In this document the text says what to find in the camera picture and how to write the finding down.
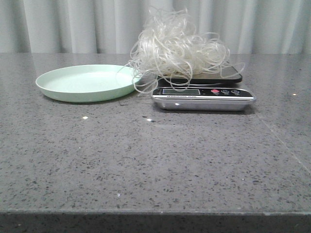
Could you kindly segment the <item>white translucent vermicelli bundle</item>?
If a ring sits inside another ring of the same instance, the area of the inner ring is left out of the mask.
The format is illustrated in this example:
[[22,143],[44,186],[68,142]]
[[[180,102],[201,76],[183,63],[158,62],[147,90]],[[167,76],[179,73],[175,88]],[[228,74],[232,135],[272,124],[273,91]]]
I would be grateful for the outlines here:
[[132,68],[133,87],[141,94],[152,93],[160,80],[185,90],[195,75],[228,80],[245,68],[243,62],[231,63],[230,50],[218,33],[197,33],[187,9],[169,12],[156,8],[149,10],[127,66]]

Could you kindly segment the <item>white pleated curtain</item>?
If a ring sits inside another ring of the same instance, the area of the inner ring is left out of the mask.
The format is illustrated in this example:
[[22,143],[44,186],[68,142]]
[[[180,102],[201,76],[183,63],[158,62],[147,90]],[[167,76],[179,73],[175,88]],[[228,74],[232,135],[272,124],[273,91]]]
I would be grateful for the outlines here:
[[231,53],[311,51],[308,0],[3,0],[0,50],[128,53],[150,12],[183,9]]

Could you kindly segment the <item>light green round plate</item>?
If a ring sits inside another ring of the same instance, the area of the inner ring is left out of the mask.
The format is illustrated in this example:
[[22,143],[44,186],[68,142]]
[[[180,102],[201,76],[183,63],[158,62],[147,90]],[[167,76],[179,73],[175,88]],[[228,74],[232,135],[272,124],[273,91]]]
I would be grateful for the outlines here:
[[112,100],[133,92],[140,80],[131,67],[119,65],[80,65],[49,71],[36,79],[47,97],[65,102]]

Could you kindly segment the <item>black silver kitchen scale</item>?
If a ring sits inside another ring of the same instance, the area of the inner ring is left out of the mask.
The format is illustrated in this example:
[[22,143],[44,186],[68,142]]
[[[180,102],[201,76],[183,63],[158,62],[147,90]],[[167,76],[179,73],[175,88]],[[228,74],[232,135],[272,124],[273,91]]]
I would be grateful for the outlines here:
[[256,101],[255,95],[241,86],[241,72],[228,63],[219,73],[194,74],[190,80],[158,76],[157,81],[151,97],[162,109],[242,111]]

